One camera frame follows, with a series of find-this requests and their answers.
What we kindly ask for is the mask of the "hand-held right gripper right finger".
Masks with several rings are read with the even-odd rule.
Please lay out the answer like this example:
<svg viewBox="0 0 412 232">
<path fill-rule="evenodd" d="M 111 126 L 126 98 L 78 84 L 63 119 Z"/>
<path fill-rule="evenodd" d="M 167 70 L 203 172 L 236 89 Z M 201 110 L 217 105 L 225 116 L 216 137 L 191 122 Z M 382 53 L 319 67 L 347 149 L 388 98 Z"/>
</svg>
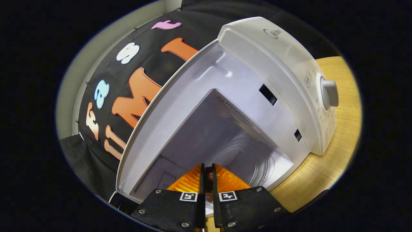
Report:
<svg viewBox="0 0 412 232">
<path fill-rule="evenodd" d="M 221 232 L 266 232 L 277 230 L 290 212 L 263 186 L 223 190 L 227 178 L 213 164 L 214 224 Z"/>
</svg>

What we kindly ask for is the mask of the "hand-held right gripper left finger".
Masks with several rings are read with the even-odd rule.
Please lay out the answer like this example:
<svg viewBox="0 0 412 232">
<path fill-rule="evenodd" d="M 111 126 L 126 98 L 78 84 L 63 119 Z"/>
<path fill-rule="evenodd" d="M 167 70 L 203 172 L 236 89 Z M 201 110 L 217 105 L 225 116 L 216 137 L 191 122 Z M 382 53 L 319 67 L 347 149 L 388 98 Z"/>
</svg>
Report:
<svg viewBox="0 0 412 232">
<path fill-rule="evenodd" d="M 158 232 L 200 232 L 205 227 L 205 165 L 200 163 L 181 176 L 191 181 L 194 190 L 181 186 L 179 190 L 155 188 L 134 210 L 131 217 L 143 226 Z"/>
</svg>

